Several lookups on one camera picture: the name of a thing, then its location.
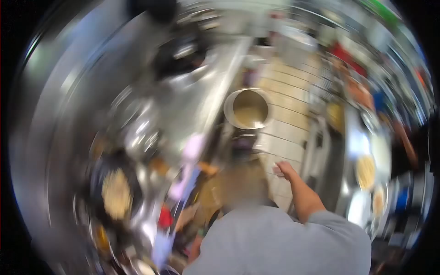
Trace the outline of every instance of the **kitchen equipment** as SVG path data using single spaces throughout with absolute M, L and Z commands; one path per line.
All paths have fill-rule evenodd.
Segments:
M 296 28 L 282 25 L 279 34 L 277 51 L 289 66 L 300 68 L 308 56 L 317 50 L 316 39 Z
M 223 111 L 229 123 L 243 130 L 259 130 L 270 120 L 271 109 L 266 92 L 246 88 L 233 92 L 225 101 Z
M 377 134 L 380 132 L 381 124 L 376 113 L 367 108 L 361 107 L 360 116 L 363 123 L 372 134 Z
M 350 201 L 347 219 L 361 228 L 365 228 L 371 219 L 371 204 L 370 192 L 360 189 L 355 191 Z
M 253 86 L 260 77 L 261 64 L 265 62 L 264 58 L 258 55 L 247 55 L 244 60 L 245 72 L 243 73 L 243 86 Z
M 130 211 L 122 220 L 113 220 L 104 208 L 102 188 L 105 177 L 113 171 L 122 169 L 130 189 L 132 204 Z M 142 190 L 136 177 L 135 170 L 130 165 L 130 159 L 123 151 L 113 154 L 103 154 L 94 164 L 90 178 L 90 193 L 86 201 L 91 207 L 91 215 L 95 216 L 106 230 L 119 234 L 126 232 L 127 222 L 138 211 L 143 200 Z
M 158 149 L 158 112 L 149 102 L 148 109 L 127 129 L 124 148 L 127 155 L 136 161 L 144 161 L 153 156 Z
M 266 93 L 257 88 L 246 88 L 230 94 L 223 112 L 233 126 L 232 147 L 251 150 L 260 130 L 270 122 L 271 109 Z
M 173 38 L 159 46 L 153 59 L 158 79 L 195 70 L 205 60 L 208 50 L 208 38 L 195 22 L 176 24 L 171 32 Z
M 131 146 L 127 144 L 129 138 L 136 138 L 137 136 L 140 138 L 142 135 L 149 135 L 142 138 L 144 145 L 147 146 L 148 138 L 158 132 L 159 117 L 160 112 L 155 100 L 139 97 L 133 92 L 132 87 L 128 86 L 111 104 L 107 119 L 108 126 L 104 136 L 116 149 L 127 149 Z

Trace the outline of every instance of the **metal bowl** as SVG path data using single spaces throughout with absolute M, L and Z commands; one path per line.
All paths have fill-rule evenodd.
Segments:
M 237 120 L 237 111 L 242 108 L 253 108 L 259 117 L 252 125 L 245 125 Z M 258 88 L 246 88 L 233 92 L 225 101 L 223 112 L 234 127 L 244 130 L 258 130 L 266 127 L 271 119 L 271 107 L 266 92 Z

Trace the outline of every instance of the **white tile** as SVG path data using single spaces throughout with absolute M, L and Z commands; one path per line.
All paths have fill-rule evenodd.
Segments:
M 262 132 L 300 145 L 308 138 L 306 130 L 278 120 L 273 120 Z
M 276 176 L 273 174 L 267 173 L 266 176 L 268 178 L 270 196 L 274 197 L 278 192 L 279 181 L 275 179 Z
M 276 162 L 280 162 L 280 161 L 287 161 L 288 163 L 290 163 L 290 165 L 292 165 L 293 169 L 295 169 L 295 171 L 297 173 L 300 172 L 300 168 L 301 168 L 301 163 L 298 161 L 293 161 L 287 158 L 282 158 L 280 156 L 275 156 L 275 155 L 271 155 L 271 154 L 266 154 L 266 156 L 264 157 L 264 170 L 266 171 L 266 173 L 271 173 L 273 174 L 272 168 L 276 165 Z
M 278 176 L 275 177 L 277 177 L 276 181 L 278 181 L 278 189 L 275 194 L 286 198 L 292 198 L 292 189 L 290 187 L 290 182 L 285 178 Z
M 280 209 L 282 209 L 284 212 L 287 212 L 287 210 L 289 210 L 290 202 L 292 201 L 292 199 L 283 196 L 274 196 L 274 201 Z
M 254 148 L 300 162 L 302 161 L 304 153 L 304 149 L 299 144 L 263 133 L 258 137 Z

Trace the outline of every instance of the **stainless steel counter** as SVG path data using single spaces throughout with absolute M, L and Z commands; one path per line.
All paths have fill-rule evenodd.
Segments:
M 145 72 L 133 85 L 136 93 L 152 95 L 160 105 L 160 129 L 166 143 L 161 154 L 169 164 L 181 164 L 183 149 L 191 136 L 200 135 L 204 141 L 209 138 L 229 87 L 252 43 L 247 36 L 221 34 L 216 35 L 215 41 L 209 53 L 212 63 L 197 82 L 193 83 L 191 77 L 181 77 L 174 79 L 172 85 L 153 83 L 150 72 Z
M 155 84 L 150 66 L 167 29 L 145 14 L 129 18 L 119 0 L 72 5 L 60 5 L 20 65 L 9 156 L 15 197 L 37 252 L 57 274 L 94 274 L 96 253 L 79 230 L 73 198 L 88 181 L 89 149 L 106 127 L 112 101 L 129 85 L 155 97 L 168 139 L 164 155 L 180 164 L 189 136 L 209 136 L 251 39 L 216 36 L 212 68 L 196 83 L 170 90 Z

